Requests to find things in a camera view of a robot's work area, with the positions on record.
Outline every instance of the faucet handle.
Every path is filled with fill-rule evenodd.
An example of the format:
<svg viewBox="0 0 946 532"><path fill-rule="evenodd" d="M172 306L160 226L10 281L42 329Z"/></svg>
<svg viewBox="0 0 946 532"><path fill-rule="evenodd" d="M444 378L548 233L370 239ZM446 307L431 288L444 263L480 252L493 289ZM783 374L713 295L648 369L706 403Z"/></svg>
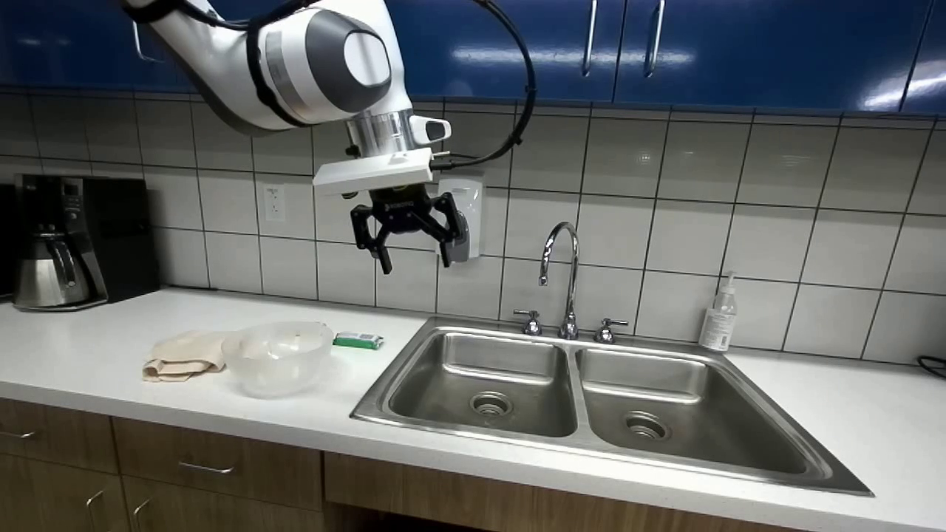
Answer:
<svg viewBox="0 0 946 532"><path fill-rule="evenodd" d="M537 338L540 334L540 326L537 326L537 312L511 312L511 316L519 316L519 320L527 320L524 322L524 334L531 334L531 338Z"/></svg>
<svg viewBox="0 0 946 532"><path fill-rule="evenodd" d="M611 326L627 329L630 322L602 320L601 331L595 334L595 344L616 344Z"/></svg>

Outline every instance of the clear plastic bowl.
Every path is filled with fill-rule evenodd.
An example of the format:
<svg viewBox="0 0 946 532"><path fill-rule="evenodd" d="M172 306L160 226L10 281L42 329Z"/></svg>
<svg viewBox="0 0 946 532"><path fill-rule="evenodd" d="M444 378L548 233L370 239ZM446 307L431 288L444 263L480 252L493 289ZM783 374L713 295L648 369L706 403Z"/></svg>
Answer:
<svg viewBox="0 0 946 532"><path fill-rule="evenodd" d="M315 385L327 365L326 322L273 322L234 334L228 369L249 397L295 397Z"/></svg>

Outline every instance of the faucet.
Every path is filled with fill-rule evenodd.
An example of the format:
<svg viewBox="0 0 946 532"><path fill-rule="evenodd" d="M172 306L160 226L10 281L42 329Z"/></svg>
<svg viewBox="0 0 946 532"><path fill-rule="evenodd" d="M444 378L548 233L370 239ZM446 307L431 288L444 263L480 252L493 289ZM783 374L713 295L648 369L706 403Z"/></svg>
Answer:
<svg viewBox="0 0 946 532"><path fill-rule="evenodd" d="M558 239L562 229L568 229L568 233L571 233L571 278L568 278L564 322L558 329L558 338L576 341L580 338L580 326L576 326L576 316L573 316L573 285L580 278L580 232L571 221L558 221L553 229L553 233L543 239L540 266L537 266L537 285L551 281L551 257L553 257L553 248L556 248L556 239Z"/></svg>

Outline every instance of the cabinet handle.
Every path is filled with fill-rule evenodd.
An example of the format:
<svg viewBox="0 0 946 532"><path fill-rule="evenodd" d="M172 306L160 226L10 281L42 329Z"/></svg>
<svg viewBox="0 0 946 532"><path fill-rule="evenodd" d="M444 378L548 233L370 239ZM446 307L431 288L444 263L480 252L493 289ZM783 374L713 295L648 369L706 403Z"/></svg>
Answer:
<svg viewBox="0 0 946 532"><path fill-rule="evenodd" d="M650 41L650 54L648 54L648 63L644 63L644 77L650 80L654 72L655 72L655 59L660 59L660 46L661 46L661 19L669 15L669 0L655 0L655 9L654 9L654 41Z"/></svg>
<svg viewBox="0 0 946 532"><path fill-rule="evenodd" d="M38 431L15 431L0 427L0 439L32 442Z"/></svg>
<svg viewBox="0 0 946 532"><path fill-rule="evenodd" d="M137 520L148 505L151 499L143 499L137 508L131 508L131 517Z"/></svg>
<svg viewBox="0 0 946 532"><path fill-rule="evenodd" d="M583 57L583 77L590 77L595 35L598 35L598 0L589 4L589 38L586 38L586 57Z"/></svg>
<svg viewBox="0 0 946 532"><path fill-rule="evenodd" d="M131 25L131 38L137 41L137 54L140 54L143 63L160 63L160 59L144 54L140 25Z"/></svg>
<svg viewBox="0 0 946 532"><path fill-rule="evenodd" d="M94 492L91 496L85 496L85 508L91 508L109 489Z"/></svg>
<svg viewBox="0 0 946 532"><path fill-rule="evenodd" d="M234 477L234 470L237 470L237 468L208 468L208 465L194 465L194 462L177 462L177 468L211 473L211 477Z"/></svg>

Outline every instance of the plastic container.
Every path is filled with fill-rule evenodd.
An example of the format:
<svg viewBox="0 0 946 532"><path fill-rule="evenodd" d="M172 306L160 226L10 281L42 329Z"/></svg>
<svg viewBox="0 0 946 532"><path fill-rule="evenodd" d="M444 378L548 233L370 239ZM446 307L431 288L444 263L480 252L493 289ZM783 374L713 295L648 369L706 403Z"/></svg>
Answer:
<svg viewBox="0 0 946 532"><path fill-rule="evenodd" d="M728 351L737 334L737 281L728 276L718 285L713 306L704 312L698 344L710 351Z"/></svg>
<svg viewBox="0 0 946 532"><path fill-rule="evenodd" d="M273 322L234 334L228 369L249 397L295 397L315 385L330 365L326 322Z"/></svg>

